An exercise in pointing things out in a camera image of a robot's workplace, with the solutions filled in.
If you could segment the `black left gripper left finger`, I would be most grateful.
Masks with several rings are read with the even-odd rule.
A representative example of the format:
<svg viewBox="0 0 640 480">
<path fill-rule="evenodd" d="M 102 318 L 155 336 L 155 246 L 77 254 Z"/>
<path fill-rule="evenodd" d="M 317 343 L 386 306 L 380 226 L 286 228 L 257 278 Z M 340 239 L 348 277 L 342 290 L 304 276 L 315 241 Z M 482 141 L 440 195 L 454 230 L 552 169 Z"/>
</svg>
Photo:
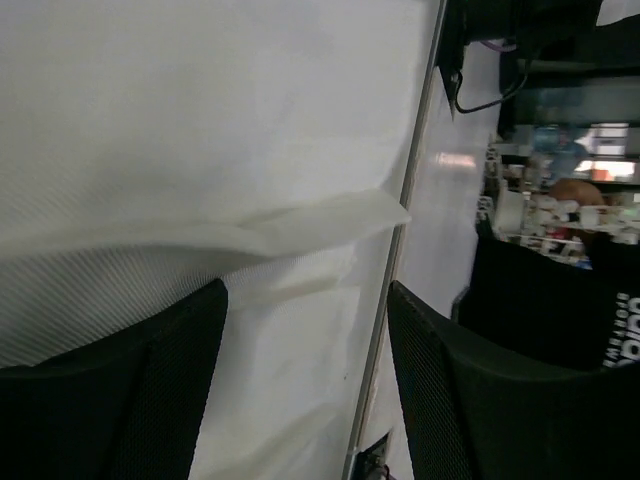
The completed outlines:
<svg viewBox="0 0 640 480">
<path fill-rule="evenodd" d="M 188 478 L 228 303 L 216 279 L 103 339 L 2 369 L 2 478 Z"/>
</svg>

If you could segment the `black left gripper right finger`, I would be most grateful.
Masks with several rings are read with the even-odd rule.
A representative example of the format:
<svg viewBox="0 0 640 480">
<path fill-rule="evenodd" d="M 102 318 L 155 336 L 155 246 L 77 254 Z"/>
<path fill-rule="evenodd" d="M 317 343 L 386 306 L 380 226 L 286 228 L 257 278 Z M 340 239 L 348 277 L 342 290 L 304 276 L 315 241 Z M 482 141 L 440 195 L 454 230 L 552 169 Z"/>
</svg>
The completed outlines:
<svg viewBox="0 0 640 480">
<path fill-rule="evenodd" d="M 418 479 L 635 479 L 639 368 L 580 372 L 502 348 L 400 282 L 393 363 Z"/>
</svg>

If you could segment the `white pleated skirt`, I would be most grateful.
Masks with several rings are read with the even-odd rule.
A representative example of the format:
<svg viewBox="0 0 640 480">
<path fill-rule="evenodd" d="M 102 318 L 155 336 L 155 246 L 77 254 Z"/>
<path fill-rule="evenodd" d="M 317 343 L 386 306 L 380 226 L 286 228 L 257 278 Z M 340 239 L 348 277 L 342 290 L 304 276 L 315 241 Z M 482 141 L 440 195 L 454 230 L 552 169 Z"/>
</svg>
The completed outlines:
<svg viewBox="0 0 640 480">
<path fill-rule="evenodd" d="M 5 1 L 1 371 L 216 279 L 186 479 L 338 479 L 437 5 Z"/>
</svg>

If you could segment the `black bag with white lettering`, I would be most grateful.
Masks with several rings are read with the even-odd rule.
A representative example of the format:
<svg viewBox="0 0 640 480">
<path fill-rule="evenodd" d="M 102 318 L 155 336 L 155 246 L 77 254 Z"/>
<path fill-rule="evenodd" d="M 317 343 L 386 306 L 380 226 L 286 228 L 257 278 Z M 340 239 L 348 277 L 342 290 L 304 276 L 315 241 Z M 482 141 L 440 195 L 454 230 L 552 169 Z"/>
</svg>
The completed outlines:
<svg viewBox="0 0 640 480">
<path fill-rule="evenodd" d="M 591 371 L 639 360 L 639 248 L 594 235 L 591 266 L 482 237 L 458 322 L 499 346 Z"/>
</svg>

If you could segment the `cluttered background shelf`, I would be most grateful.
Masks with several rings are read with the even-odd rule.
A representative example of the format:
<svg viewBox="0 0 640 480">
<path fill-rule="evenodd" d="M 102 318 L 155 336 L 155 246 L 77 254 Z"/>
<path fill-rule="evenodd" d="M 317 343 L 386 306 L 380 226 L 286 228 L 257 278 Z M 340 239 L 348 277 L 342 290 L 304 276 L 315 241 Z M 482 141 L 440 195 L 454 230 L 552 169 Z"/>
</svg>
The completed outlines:
<svg viewBox="0 0 640 480">
<path fill-rule="evenodd" d="M 588 269 L 586 244 L 602 233 L 639 242 L 639 130 L 520 125 L 486 151 L 476 228 Z"/>
</svg>

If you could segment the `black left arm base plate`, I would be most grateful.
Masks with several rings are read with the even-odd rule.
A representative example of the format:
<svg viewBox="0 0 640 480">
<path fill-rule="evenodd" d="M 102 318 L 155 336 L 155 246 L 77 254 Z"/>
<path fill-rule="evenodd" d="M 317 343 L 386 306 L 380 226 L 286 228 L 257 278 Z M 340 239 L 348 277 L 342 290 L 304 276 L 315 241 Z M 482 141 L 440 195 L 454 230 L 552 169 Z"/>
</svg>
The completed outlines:
<svg viewBox="0 0 640 480">
<path fill-rule="evenodd" d="M 387 432 L 370 447 L 356 455 L 351 480 L 391 480 L 393 478 L 386 462 L 389 438 L 390 433 Z"/>
</svg>

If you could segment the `grey metal table rail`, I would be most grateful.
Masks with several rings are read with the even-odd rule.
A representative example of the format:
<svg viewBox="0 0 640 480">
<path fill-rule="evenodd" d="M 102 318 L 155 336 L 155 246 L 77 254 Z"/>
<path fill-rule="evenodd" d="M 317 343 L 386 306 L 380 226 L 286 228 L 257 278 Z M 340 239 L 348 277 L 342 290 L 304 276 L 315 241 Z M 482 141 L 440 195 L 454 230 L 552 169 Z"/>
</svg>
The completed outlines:
<svg viewBox="0 0 640 480">
<path fill-rule="evenodd" d="M 408 208 L 408 202 L 413 188 L 413 178 L 418 164 L 419 147 L 423 137 L 425 125 L 429 115 L 429 104 L 431 101 L 431 83 L 435 70 L 436 57 L 441 41 L 442 29 L 445 23 L 446 10 L 448 6 L 447 0 L 437 3 L 438 10 L 435 17 L 434 30 L 430 37 L 429 55 L 425 67 L 423 84 L 420 92 L 416 119 L 411 136 L 410 148 L 407 154 L 407 161 L 403 170 L 402 185 L 399 195 L 399 203 L 405 209 Z M 387 260 L 385 263 L 384 275 L 382 277 L 381 290 L 376 308 L 376 315 L 373 323 L 369 348 L 367 351 L 366 363 L 359 391 L 358 401 L 356 404 L 354 421 L 349 438 L 348 449 L 344 468 L 341 474 L 342 479 L 351 479 L 353 477 L 356 458 L 360 451 L 362 437 L 367 425 L 367 415 L 371 404 L 372 391 L 374 389 L 375 377 L 380 358 L 380 352 L 383 346 L 383 334 L 386 328 L 386 295 L 396 268 L 399 257 L 399 249 L 402 242 L 402 236 L 405 231 L 404 225 L 396 226 L 392 232 Z"/>
</svg>

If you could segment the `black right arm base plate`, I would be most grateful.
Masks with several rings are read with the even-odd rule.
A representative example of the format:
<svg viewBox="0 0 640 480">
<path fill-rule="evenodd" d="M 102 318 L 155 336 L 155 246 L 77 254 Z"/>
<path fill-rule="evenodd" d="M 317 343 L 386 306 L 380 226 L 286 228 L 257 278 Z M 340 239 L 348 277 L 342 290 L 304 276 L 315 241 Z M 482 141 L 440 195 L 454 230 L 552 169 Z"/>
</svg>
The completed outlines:
<svg viewBox="0 0 640 480">
<path fill-rule="evenodd" d="M 639 123 L 636 1 L 449 1 L 436 65 L 449 108 L 460 103 L 465 50 L 498 54 L 503 127 Z"/>
</svg>

